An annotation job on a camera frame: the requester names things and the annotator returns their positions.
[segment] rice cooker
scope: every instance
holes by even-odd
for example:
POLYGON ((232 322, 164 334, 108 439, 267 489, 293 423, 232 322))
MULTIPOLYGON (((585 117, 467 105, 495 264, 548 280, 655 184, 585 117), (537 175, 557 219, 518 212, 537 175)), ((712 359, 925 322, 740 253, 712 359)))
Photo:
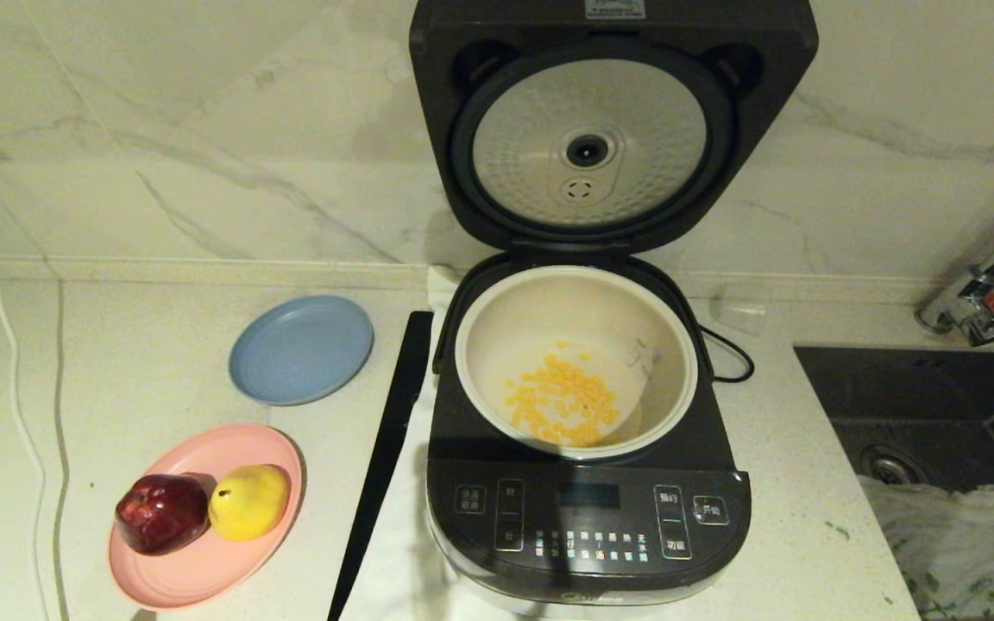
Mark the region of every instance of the rice cooker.
POLYGON ((501 608, 627 618, 738 554, 734 465, 685 296, 636 253, 694 227, 814 58, 806 0, 419 0, 450 208, 500 254, 433 357, 431 531, 501 608))

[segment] inner lid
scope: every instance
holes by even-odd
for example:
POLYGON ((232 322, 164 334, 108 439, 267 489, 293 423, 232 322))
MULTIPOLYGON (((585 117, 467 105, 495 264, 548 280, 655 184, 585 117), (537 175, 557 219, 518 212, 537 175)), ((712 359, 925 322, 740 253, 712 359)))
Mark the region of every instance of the inner lid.
POLYGON ((662 68, 576 60, 521 79, 489 105, 474 170, 495 204, 530 223, 623 223, 694 177, 707 126, 693 91, 662 68))
POLYGON ((600 36, 520 56, 455 119, 456 215, 498 245, 648 250, 691 228, 733 135, 725 86, 674 48, 600 36))

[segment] label sticker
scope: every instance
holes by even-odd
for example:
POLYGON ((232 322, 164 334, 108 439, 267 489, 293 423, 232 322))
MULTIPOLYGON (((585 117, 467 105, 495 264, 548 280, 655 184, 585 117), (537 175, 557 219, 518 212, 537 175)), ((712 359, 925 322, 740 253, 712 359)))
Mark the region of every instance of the label sticker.
POLYGON ((645 20, 646 0, 585 0, 585 19, 645 20))

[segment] black cable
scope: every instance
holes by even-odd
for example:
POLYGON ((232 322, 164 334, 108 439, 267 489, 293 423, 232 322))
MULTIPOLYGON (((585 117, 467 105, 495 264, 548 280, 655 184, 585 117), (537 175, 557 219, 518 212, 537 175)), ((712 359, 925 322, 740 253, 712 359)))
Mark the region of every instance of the black cable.
POLYGON ((716 341, 722 342, 723 345, 726 345, 728 349, 731 349, 732 351, 734 351, 735 354, 738 354, 739 357, 742 358, 742 361, 746 363, 746 371, 745 373, 742 373, 741 376, 739 377, 719 377, 717 376, 717 374, 715 374, 715 370, 713 369, 713 371, 711 371, 711 373, 713 373, 713 376, 711 376, 711 379, 713 379, 713 381, 721 381, 723 382, 723 384, 738 384, 739 382, 747 381, 748 379, 750 379, 750 376, 754 374, 753 358, 748 356, 748 354, 746 354, 746 352, 743 351, 741 347, 735 345, 735 343, 733 342, 728 341, 728 339, 723 338, 721 335, 715 334, 710 329, 706 329, 706 327, 701 326, 701 331, 702 333, 705 333, 706 335, 713 337, 716 341))

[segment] power cord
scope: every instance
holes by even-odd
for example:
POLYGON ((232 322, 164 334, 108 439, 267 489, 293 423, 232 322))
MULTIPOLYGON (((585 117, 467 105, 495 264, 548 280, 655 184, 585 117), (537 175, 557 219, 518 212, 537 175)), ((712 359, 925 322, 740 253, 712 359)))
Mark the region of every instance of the power cord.
POLYGON ((30 432, 28 432, 28 427, 25 425, 25 419, 21 416, 21 398, 19 396, 19 361, 21 358, 20 350, 17 348, 17 337, 15 336, 15 331, 13 331, 13 325, 10 323, 10 317, 7 315, 7 310, 5 310, 5 305, 3 303, 3 286, 0 284, 0 321, 3 322, 3 331, 7 333, 7 342, 10 343, 10 408, 13 412, 13 420, 15 420, 15 425, 17 427, 17 434, 21 436, 22 443, 25 445, 25 452, 28 453, 28 458, 33 463, 33 469, 36 471, 36 502, 35 507, 33 507, 33 519, 32 519, 32 530, 30 531, 30 549, 32 549, 32 555, 30 555, 30 571, 33 575, 33 581, 36 585, 36 594, 41 604, 41 618, 44 621, 48 621, 48 609, 44 601, 44 586, 41 583, 41 571, 38 565, 38 555, 36 550, 38 550, 38 529, 41 520, 41 504, 44 500, 44 464, 41 463, 41 457, 36 452, 36 445, 33 443, 33 437, 30 432))
POLYGON ((740 384, 740 382, 747 381, 748 379, 750 379, 750 376, 754 374, 754 360, 749 356, 749 354, 743 351, 742 348, 739 347, 738 345, 735 345, 735 343, 728 341, 728 339, 722 337, 717 333, 714 333, 710 329, 706 329, 706 327, 701 326, 701 331, 702 333, 705 333, 706 335, 713 337, 716 341, 721 342, 722 345, 725 345, 728 349, 730 349, 735 354, 737 354, 739 358, 742 358, 742 361, 746 363, 745 372, 738 377, 719 377, 717 376, 717 374, 715 374, 715 370, 713 370, 713 376, 711 376, 711 379, 713 379, 713 381, 721 381, 723 382, 723 384, 740 384))

